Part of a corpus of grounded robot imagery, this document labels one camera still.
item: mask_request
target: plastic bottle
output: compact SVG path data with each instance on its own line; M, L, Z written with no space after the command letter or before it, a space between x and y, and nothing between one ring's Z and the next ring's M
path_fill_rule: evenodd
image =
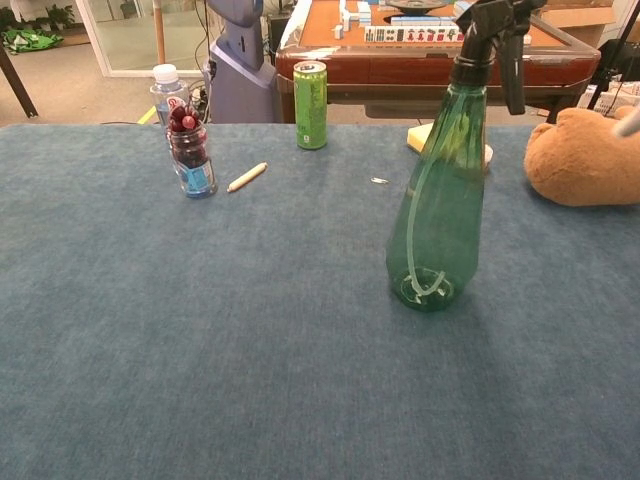
M400 206L387 246L391 289L422 311L446 308L478 267L484 196L486 85L500 58L512 115L524 107L523 45L546 0L478 0L456 23L465 32L451 85Z
M156 112L160 123L169 124L169 111L177 105L189 103L189 86L178 77L175 65L164 63L153 67L156 83L151 86Z
M412 308L446 307L478 267L485 107L484 87L449 86L402 200L387 270Z

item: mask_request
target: black stand leg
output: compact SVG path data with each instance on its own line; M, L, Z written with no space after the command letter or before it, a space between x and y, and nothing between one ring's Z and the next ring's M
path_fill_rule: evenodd
M633 29L633 26L636 24L636 19L638 18L638 14L640 13L640 1L636 3L636 7L633 9L633 13L631 17L629 17L629 21L627 25L624 27L622 35L620 36L620 40L618 40L618 44L616 45L616 49L613 51L613 54L608 58L606 65L602 69L602 75L598 79L598 86L596 87L596 91L593 92L593 97L591 97L591 101L589 102L589 106L587 107L589 110L593 110L598 103L598 99L600 98L600 94L609 87L609 81L611 77L616 73L613 66L618 59L618 55L624 47L624 44L627 42L627 38Z
M556 104L549 111L549 116L547 117L547 123L556 123L558 118L558 113L564 110L565 108L575 107L580 101L580 95L569 95L565 97L560 97L556 101Z
M0 44L0 69L2 69L4 76L7 77L9 85L11 85L13 93L18 97L18 101L20 102L20 105L22 105L22 109L27 117L37 117L38 112L36 111L36 107L33 105L31 98L29 98L29 94L24 88L24 85L18 76L18 72L13 68L13 64L11 63L11 60L9 60L9 55L7 55L2 44Z

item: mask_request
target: label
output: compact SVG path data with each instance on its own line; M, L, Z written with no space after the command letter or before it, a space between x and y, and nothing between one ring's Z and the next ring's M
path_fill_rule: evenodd
M187 195L199 194L210 188L213 183L213 168L211 160L196 168L187 168L181 163L176 163L181 172L184 191Z
M213 183L213 171L211 162L197 168L187 169L187 191L189 193L199 193L211 186Z
M173 107L177 107L178 105L182 105L183 107L187 104L180 97L167 97L167 105L169 105L169 110Z

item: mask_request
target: gray robot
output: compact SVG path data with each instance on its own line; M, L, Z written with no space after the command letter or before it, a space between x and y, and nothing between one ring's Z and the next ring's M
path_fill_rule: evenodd
M211 45L205 80L213 123L279 123L276 71L264 61L262 0L207 0L225 19Z

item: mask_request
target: white wall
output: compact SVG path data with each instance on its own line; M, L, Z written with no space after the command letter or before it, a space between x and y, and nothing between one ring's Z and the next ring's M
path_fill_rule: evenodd
M622 34L624 26L627 24L627 20L633 11L633 7L636 4L636 0L614 0L613 11L616 17L616 23L607 25L604 28L602 38L600 39L600 45L612 38L618 38Z
M28 0L31 4L33 10L35 10L36 17L46 17L47 16L47 8L51 7L54 3L57 7L62 8L67 5L73 6L73 14L75 15L75 22L82 23L82 18L80 17L80 11L78 10L78 6L76 5L75 0ZM0 0L0 8L9 7L11 8L11 4L9 0Z

